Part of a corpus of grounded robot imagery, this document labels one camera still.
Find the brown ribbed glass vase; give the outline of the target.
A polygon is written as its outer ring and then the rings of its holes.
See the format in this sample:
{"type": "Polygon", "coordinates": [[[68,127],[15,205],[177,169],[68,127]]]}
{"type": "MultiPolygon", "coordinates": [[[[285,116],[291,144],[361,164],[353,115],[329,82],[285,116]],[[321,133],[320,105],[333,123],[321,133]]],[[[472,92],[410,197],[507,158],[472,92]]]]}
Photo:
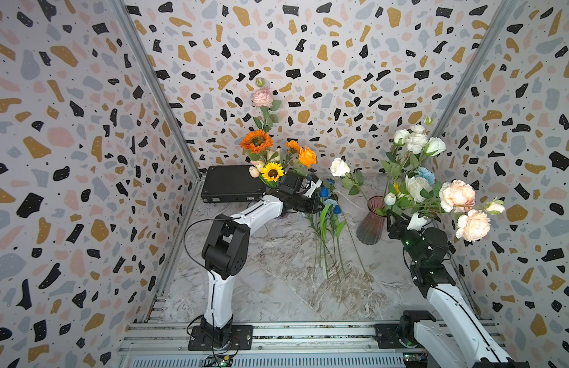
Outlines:
{"type": "Polygon", "coordinates": [[[367,203],[368,213],[359,224],[356,235],[365,245],[375,245],[382,237],[386,217],[379,214],[385,206],[383,196],[373,196],[367,203]]]}

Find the small blue tulip flower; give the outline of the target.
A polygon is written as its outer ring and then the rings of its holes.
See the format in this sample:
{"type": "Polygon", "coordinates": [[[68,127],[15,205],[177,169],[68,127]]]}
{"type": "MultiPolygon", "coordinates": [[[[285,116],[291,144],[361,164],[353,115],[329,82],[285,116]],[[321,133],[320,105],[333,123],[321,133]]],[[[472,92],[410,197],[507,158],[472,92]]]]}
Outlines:
{"type": "Polygon", "coordinates": [[[331,223],[333,226],[333,234],[335,235],[335,243],[336,243],[337,254],[339,256],[340,268],[342,270],[342,273],[346,274],[345,267],[344,267],[344,260],[343,260],[342,251],[341,251],[341,243],[340,243],[340,236],[341,236],[341,233],[344,229],[344,226],[346,225],[346,222],[340,221],[341,213],[342,213],[341,207],[339,205],[335,205],[333,207],[333,215],[332,215],[331,223]]]}

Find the light blue carnation bouquet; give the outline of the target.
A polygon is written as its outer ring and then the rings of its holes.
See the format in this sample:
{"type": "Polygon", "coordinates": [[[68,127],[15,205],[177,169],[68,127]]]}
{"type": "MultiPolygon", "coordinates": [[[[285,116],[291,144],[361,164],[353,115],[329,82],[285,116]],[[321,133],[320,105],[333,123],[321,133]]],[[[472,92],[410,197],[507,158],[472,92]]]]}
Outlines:
{"type": "Polygon", "coordinates": [[[416,170],[416,172],[417,172],[417,176],[425,179],[429,183],[430,186],[433,186],[436,183],[436,177],[435,177],[434,173],[429,171],[427,168],[419,167],[416,170]]]}

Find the purple ribbed glass vase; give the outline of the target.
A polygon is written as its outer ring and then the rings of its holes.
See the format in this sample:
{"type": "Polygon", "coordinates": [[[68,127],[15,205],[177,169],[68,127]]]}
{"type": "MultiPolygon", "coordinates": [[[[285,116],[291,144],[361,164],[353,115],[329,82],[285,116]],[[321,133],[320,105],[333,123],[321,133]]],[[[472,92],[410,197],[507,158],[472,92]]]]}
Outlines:
{"type": "Polygon", "coordinates": [[[284,192],[281,190],[281,186],[275,183],[273,186],[267,186],[266,195],[281,198],[284,192]]]}

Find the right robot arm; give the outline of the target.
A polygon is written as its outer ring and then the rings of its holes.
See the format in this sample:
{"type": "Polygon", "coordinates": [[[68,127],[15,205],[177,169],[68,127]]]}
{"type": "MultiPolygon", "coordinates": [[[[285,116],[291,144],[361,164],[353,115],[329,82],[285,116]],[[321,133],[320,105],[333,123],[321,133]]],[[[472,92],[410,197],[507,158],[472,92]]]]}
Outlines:
{"type": "Polygon", "coordinates": [[[413,280],[430,305],[438,312],[449,332],[427,311],[404,311],[396,330],[404,347],[421,347],[440,367],[529,367],[517,361],[488,333],[467,305],[444,261],[450,253],[447,234],[435,227],[409,229],[406,216],[386,215],[391,239],[403,246],[402,256],[413,280]]]}

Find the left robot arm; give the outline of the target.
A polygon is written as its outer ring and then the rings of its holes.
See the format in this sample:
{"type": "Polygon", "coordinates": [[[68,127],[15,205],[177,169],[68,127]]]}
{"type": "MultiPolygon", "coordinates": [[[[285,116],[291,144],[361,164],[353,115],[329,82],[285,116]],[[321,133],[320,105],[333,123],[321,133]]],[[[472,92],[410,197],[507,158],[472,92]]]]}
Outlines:
{"type": "Polygon", "coordinates": [[[223,347],[234,335],[232,296],[236,276],[248,258],[251,235],[288,213],[321,212],[325,209],[319,197],[322,188],[323,182],[316,175],[301,176],[291,170],[284,175],[281,185],[268,190],[247,209],[208,220],[211,227],[202,248],[203,262],[196,264],[206,271],[209,279],[206,311],[199,328],[209,346],[223,347]]]}

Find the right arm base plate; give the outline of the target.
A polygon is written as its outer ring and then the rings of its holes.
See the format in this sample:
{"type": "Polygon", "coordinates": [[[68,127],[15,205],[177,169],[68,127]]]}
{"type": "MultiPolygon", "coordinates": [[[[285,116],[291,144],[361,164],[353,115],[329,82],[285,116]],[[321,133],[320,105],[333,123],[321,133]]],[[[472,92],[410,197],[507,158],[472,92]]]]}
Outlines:
{"type": "Polygon", "coordinates": [[[379,349],[424,348],[425,346],[416,340],[416,337],[438,337],[443,333],[439,324],[432,320],[421,320],[407,325],[402,323],[375,324],[374,329],[374,339],[379,349]]]}

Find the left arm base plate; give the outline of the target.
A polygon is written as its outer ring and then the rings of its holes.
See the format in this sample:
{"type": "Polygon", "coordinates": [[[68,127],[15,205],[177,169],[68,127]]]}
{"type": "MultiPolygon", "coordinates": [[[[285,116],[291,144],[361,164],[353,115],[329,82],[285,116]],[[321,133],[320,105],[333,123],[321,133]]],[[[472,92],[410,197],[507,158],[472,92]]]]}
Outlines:
{"type": "Polygon", "coordinates": [[[251,324],[225,326],[222,329],[211,325],[193,328],[188,345],[188,351],[217,350],[250,351],[254,327],[251,324]]]}

